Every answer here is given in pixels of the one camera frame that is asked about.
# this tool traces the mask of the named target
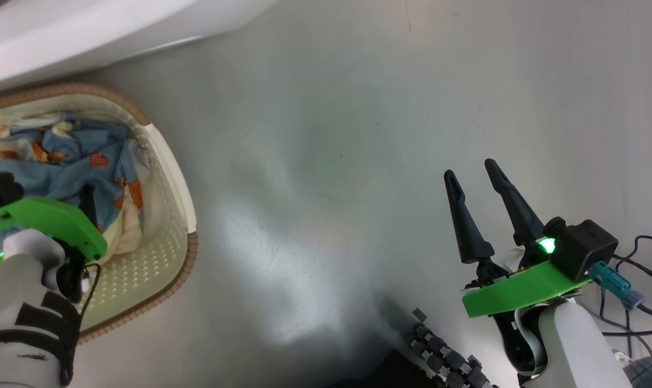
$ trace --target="green plastic mount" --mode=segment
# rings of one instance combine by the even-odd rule
[[[469,317],[481,317],[522,309],[582,287],[591,280],[575,283],[547,261],[510,278],[475,290],[462,297]]]
[[[24,198],[0,208],[0,230],[21,224],[77,248],[86,262],[106,255],[108,243],[76,206],[54,199]]]

